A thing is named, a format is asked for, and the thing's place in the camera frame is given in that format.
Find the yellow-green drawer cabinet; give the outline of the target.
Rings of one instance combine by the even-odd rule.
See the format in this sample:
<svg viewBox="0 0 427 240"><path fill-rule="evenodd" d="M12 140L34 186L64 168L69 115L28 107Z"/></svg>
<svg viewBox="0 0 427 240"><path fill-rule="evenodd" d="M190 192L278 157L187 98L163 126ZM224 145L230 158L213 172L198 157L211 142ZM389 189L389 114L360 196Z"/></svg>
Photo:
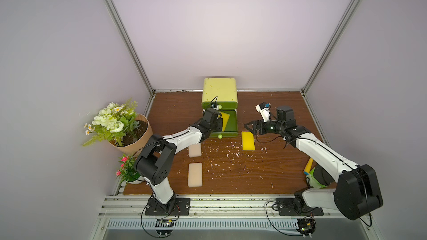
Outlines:
<svg viewBox="0 0 427 240"><path fill-rule="evenodd" d="M204 101L236 101L238 102L238 93L236 80L227 78L206 78L203 83L202 102Z"/></svg>

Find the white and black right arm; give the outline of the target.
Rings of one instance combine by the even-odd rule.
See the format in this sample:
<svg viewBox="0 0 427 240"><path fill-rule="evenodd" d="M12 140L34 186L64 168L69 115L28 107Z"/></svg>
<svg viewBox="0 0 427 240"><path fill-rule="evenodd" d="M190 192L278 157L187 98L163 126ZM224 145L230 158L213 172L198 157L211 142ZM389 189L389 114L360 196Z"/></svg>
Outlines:
<svg viewBox="0 0 427 240"><path fill-rule="evenodd" d="M296 212L328 208L354 221L383 206L377 174L372 167L345 158L306 127L299 126L289 106L278 107L275 119L271 119L268 103L258 104L256 110L262 118L244 125L249 132L255 136L278 134L287 144L316 162L307 176L308 188L294 194Z"/></svg>

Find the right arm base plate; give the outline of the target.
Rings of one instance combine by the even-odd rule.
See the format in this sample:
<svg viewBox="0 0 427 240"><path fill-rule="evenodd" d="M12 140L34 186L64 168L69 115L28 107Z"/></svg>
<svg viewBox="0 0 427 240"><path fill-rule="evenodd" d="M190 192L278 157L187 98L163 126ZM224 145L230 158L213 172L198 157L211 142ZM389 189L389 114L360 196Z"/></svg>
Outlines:
<svg viewBox="0 0 427 240"><path fill-rule="evenodd" d="M295 192L293 197L278 197L276 205L280 216L323 216L322 208L309 207L303 200L302 193L307 188Z"/></svg>

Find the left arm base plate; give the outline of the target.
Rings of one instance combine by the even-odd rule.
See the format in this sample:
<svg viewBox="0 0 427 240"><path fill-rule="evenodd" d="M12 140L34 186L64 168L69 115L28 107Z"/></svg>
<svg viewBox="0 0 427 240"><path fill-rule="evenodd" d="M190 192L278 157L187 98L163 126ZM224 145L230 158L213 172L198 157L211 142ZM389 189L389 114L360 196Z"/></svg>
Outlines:
<svg viewBox="0 0 427 240"><path fill-rule="evenodd" d="M190 212L191 199L172 197L167 204L160 203L156 198L150 198L145 208L146 216L188 216Z"/></svg>

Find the yellow sponge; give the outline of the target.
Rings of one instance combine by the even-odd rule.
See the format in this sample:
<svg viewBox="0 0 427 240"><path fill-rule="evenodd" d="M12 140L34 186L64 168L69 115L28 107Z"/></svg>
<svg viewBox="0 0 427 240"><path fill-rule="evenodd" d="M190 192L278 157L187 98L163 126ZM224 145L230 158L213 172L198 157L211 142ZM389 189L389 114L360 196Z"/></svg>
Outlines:
<svg viewBox="0 0 427 240"><path fill-rule="evenodd" d="M254 151L255 141L254 135L251 132L241 132L242 139L242 150L243 151Z"/></svg>
<svg viewBox="0 0 427 240"><path fill-rule="evenodd" d="M222 118L222 132L226 131L226 127L228 125L228 121L230 119L230 114L226 113L226 112L220 112L221 114L221 118Z"/></svg>

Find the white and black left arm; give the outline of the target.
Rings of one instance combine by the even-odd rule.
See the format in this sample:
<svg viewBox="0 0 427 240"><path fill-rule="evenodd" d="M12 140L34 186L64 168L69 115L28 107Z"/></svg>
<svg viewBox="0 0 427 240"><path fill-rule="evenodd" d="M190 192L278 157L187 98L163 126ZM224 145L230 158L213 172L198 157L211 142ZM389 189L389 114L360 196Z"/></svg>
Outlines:
<svg viewBox="0 0 427 240"><path fill-rule="evenodd" d="M220 111L210 107L187 129L169 136L153 134L149 138L133 167L150 185L155 202L162 208L169 210L175 203L176 194L168 180L175 155L208 139L222 124Z"/></svg>

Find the cream sponge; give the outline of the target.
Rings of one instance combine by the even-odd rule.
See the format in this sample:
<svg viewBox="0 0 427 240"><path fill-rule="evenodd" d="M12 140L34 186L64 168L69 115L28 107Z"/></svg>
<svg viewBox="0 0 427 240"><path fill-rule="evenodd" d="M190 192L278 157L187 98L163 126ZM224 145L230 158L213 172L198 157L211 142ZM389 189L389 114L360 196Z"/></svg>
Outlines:
<svg viewBox="0 0 427 240"><path fill-rule="evenodd" d="M188 187L201 187L202 186L202 163L190 163L188 171Z"/></svg>
<svg viewBox="0 0 427 240"><path fill-rule="evenodd" d="M198 144L190 145L188 155L190 158L201 157L202 155L201 144L198 143Z"/></svg>

